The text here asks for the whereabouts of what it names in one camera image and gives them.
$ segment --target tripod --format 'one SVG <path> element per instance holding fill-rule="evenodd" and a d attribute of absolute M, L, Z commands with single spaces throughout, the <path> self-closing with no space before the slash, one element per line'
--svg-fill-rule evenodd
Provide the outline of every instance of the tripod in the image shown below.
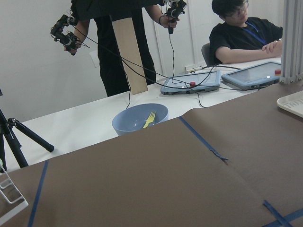
<path fill-rule="evenodd" d="M 12 128 L 15 126 L 19 131 L 23 134 L 27 135 L 33 141 L 44 147 L 46 150 L 52 152 L 54 150 L 54 146 L 46 142 L 44 139 L 39 137 L 25 125 L 20 123 L 15 118 L 9 118 L 6 120 L 1 109 L 0 109 L 0 159 L 3 162 L 3 168 L 7 170 L 6 162 L 5 162 L 5 151 L 4 151 L 4 138 L 5 137 L 7 143 L 11 151 L 13 152 L 15 159 L 17 160 L 20 168 L 28 166 L 26 159 L 24 158 L 21 151 L 21 144 L 19 143 L 16 135 L 14 134 Z"/>

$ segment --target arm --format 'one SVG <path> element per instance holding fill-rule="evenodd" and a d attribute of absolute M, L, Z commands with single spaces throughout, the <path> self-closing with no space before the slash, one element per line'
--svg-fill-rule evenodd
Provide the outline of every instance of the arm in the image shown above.
<path fill-rule="evenodd" d="M 222 46 L 217 49 L 215 55 L 217 59 L 219 59 L 224 64 L 256 61 L 266 58 L 279 57 L 282 54 L 282 41 L 275 42 L 275 44 L 276 45 L 272 49 L 272 51 L 267 51 L 266 48 L 262 50 L 231 50 L 226 46 Z"/>
<path fill-rule="evenodd" d="M 86 21 L 78 21 L 77 25 L 75 26 L 75 36 L 78 37 L 80 42 L 76 43 L 76 49 L 71 50 L 70 53 L 75 55 L 77 52 L 77 49 L 81 47 L 81 43 L 84 42 L 87 34 L 89 33 L 89 20 Z"/>
<path fill-rule="evenodd" d="M 271 42 L 271 43 L 268 43 L 267 45 L 264 45 L 263 47 L 262 47 L 262 50 L 263 51 L 265 51 L 266 50 L 266 52 L 267 53 L 270 53 L 270 52 L 273 52 L 274 51 L 274 49 L 275 49 L 275 47 L 278 47 L 278 48 L 282 48 L 282 39 L 279 39 L 279 41 L 278 40 L 275 40 L 275 41 L 273 41 L 273 42 Z"/>
<path fill-rule="evenodd" d="M 159 8 L 159 6 L 157 6 L 157 5 L 147 6 L 147 7 L 145 7 L 145 10 L 153 21 L 162 25 L 163 27 L 168 28 L 169 26 L 170 27 L 177 26 L 177 22 L 170 22 L 170 20 L 172 18 L 163 14 L 161 12 L 161 9 Z"/>

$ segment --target hand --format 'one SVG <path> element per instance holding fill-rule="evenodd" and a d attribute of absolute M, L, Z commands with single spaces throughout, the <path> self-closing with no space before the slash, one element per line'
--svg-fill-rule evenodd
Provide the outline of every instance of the hand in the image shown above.
<path fill-rule="evenodd" d="M 82 44 L 82 42 L 77 38 L 76 47 L 74 49 L 71 49 L 69 51 L 69 53 L 71 53 L 71 55 L 74 56 L 76 54 L 76 52 L 77 52 L 77 49 L 81 48 L 81 44 Z"/>
<path fill-rule="evenodd" d="M 165 28 L 168 28 L 169 26 L 175 28 L 177 26 L 177 21 L 180 21 L 180 19 L 168 17 L 167 15 L 163 15 L 159 18 L 159 24 Z"/>
<path fill-rule="evenodd" d="M 266 51 L 266 53 L 281 52 L 282 54 L 282 41 L 275 40 L 271 43 L 268 43 L 262 47 L 262 50 Z"/>

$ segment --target white tray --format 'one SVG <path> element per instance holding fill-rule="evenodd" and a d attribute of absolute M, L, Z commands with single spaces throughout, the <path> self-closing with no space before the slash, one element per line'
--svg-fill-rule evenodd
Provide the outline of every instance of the white tray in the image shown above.
<path fill-rule="evenodd" d="M 0 226 L 28 206 L 28 202 L 2 167 L 0 159 Z"/>
<path fill-rule="evenodd" d="M 303 117 L 303 91 L 279 98 L 276 103 L 282 109 Z"/>

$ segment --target blue lanyard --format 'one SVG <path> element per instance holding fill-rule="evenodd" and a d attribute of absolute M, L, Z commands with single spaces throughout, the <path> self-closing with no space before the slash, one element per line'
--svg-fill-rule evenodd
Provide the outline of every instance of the blue lanyard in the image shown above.
<path fill-rule="evenodd" d="M 252 26 L 255 30 L 256 30 L 256 32 L 259 34 L 259 31 L 257 30 L 257 28 L 254 26 L 254 25 L 252 25 L 251 23 L 248 23 L 248 22 L 245 22 L 246 24 L 248 24 L 248 25 L 250 25 L 250 26 Z M 247 30 L 247 29 L 245 29 L 245 28 L 243 28 L 244 29 L 244 31 L 246 31 L 246 32 L 248 32 L 249 34 L 251 34 L 253 37 L 255 37 L 258 41 L 260 41 L 263 45 L 266 45 L 267 43 L 266 43 L 266 41 L 263 39 L 263 38 L 261 38 L 261 37 L 259 37 L 259 36 L 257 36 L 255 33 L 253 33 L 252 31 L 250 31 L 250 30 Z"/>

